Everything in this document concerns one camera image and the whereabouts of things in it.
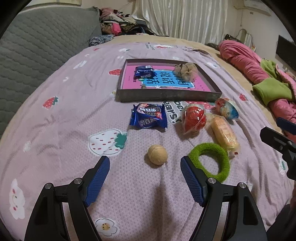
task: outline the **box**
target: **box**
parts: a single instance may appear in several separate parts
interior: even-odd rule
[[[214,81],[197,65],[199,77],[185,82],[173,74],[183,61],[166,59],[127,59],[119,76],[116,98],[121,102],[205,101],[215,102],[222,93]],[[137,66],[152,66],[156,77],[134,79]]]

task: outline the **strawberry print bed sheet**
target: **strawberry print bed sheet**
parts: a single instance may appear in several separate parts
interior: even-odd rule
[[[231,126],[242,148],[231,160],[224,183],[248,184],[268,229],[289,201],[293,182],[285,175],[287,166],[280,154],[260,140],[260,130],[270,124],[252,97],[210,55],[184,46],[128,43],[84,49],[38,87],[17,112],[0,144],[0,217],[11,234],[24,240],[44,184],[68,184],[107,155],[110,172],[89,207],[102,239],[189,240],[202,208],[191,196],[180,159],[194,146],[216,139],[210,129],[196,137],[182,136],[175,120],[182,105],[177,108],[174,102],[165,102],[166,110],[176,112],[165,132],[129,128],[131,109],[138,103],[120,103],[115,98],[128,58],[195,62],[215,81],[223,97],[237,103],[240,118]],[[163,145],[168,152],[168,161],[160,167],[146,156],[153,144]],[[218,172],[212,158],[200,159],[210,172]],[[71,240],[77,240],[67,205],[64,208]],[[218,239],[226,210],[227,204],[222,208]]]

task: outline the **gray quilted fabric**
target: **gray quilted fabric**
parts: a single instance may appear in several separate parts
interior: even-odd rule
[[[29,95],[98,35],[94,8],[40,8],[15,17],[0,39],[0,137]]]

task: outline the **black television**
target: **black television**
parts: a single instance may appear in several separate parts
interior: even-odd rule
[[[296,71],[296,45],[279,35],[276,54]]]

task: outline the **metal screw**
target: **metal screw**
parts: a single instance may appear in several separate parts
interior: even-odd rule
[[[75,180],[74,180],[74,183],[75,184],[80,184],[82,182],[82,179],[81,178],[76,178]]]
[[[52,184],[51,183],[47,183],[44,186],[45,189],[50,189],[51,187],[52,187]]]
[[[240,186],[241,188],[246,188],[246,187],[247,187],[247,185],[246,185],[245,183],[239,183],[239,186]]]
[[[216,179],[213,178],[213,177],[210,177],[210,178],[208,179],[208,182],[214,184],[214,183],[216,183]]]

